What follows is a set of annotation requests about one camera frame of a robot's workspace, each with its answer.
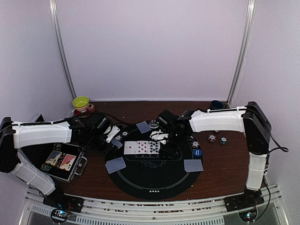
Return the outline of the blue playing card deck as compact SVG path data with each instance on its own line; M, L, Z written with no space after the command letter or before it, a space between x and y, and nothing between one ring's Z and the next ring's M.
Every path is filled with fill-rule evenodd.
M111 143L112 143L114 146L116 146L118 149L120 149L120 148L123 146L123 144L122 144L119 140L117 140L117 139L115 139L115 138L113 138L113 139L111 140Z

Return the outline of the clear round dealer button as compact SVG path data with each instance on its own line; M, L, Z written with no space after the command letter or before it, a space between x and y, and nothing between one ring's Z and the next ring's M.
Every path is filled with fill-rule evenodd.
M150 120L148 125L151 129L156 129L159 127L159 123L156 120Z

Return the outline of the blue card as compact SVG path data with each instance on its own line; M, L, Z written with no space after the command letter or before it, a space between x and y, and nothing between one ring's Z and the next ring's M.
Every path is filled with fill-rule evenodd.
M118 157L112 160L109 160L105 164L108 174L114 173L116 171L126 168L126 164L123 157Z
M184 160L184 170L188 173L204 171L202 160L201 159L185 159Z
M136 123L136 126L139 129L139 131L141 132L141 134L151 131L151 128L146 121Z

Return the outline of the blue round blind button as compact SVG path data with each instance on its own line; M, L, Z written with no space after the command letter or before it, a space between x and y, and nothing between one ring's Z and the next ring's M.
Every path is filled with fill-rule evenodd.
M195 157L200 157L200 156L202 156L202 154L203 154L203 152L200 148L193 149L193 155Z

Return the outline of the blue white poker chip stack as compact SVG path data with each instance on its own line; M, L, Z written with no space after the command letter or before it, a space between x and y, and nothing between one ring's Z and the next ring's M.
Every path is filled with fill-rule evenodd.
M215 135L211 134L211 135L208 136L208 141L209 141L210 143L215 142L215 140L216 140L216 136L215 136Z

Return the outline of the red chip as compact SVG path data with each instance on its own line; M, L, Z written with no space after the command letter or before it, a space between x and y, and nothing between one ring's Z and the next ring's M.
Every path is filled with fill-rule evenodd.
M127 132L127 131L122 132L122 136L123 136L123 137L128 136L128 132Z

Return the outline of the green poker chip stack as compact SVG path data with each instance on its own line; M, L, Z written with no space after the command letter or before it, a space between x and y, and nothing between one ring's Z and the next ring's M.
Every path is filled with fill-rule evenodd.
M220 143L221 143L222 145L226 145L226 144L227 144L227 141L228 141L228 139L227 139L226 137L221 137L221 138L220 138Z

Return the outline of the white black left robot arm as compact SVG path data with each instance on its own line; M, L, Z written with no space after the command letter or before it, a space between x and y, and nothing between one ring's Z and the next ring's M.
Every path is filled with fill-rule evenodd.
M112 144L118 148L122 143L116 139L120 128L111 124L102 114L92 127L83 124L76 116L49 122L22 123L5 117L0 125L0 171L11 173L34 186L57 208L67 204L67 197L52 178L18 155L23 147L41 147L46 144L69 144L74 146L102 146Z

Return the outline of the ace of diamonds card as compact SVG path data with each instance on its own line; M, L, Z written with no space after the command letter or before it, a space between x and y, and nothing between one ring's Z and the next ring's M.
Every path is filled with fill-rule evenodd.
M135 155L137 153L136 141L126 141L124 143L124 155Z

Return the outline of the ten of clubs card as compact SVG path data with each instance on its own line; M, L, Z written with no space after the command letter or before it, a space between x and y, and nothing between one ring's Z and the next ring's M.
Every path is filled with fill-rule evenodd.
M160 143L154 141L148 141L148 153L149 154L158 154L160 150Z

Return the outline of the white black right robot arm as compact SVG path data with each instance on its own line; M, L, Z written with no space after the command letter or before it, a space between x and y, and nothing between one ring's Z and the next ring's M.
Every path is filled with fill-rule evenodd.
M235 108L187 110L181 116L165 110L157 118L157 123L159 130L152 132L150 138L160 143L159 153L165 158L175 157L180 145L194 134L219 131L223 135L220 145L229 155L222 153L213 162L224 159L222 164L230 171L213 165L209 166L209 172L215 173L214 193L243 192L226 199L231 207L237 204L250 207L263 202L261 186L265 185L272 152L270 141L276 144L275 150L289 151L276 141L269 120L254 101Z

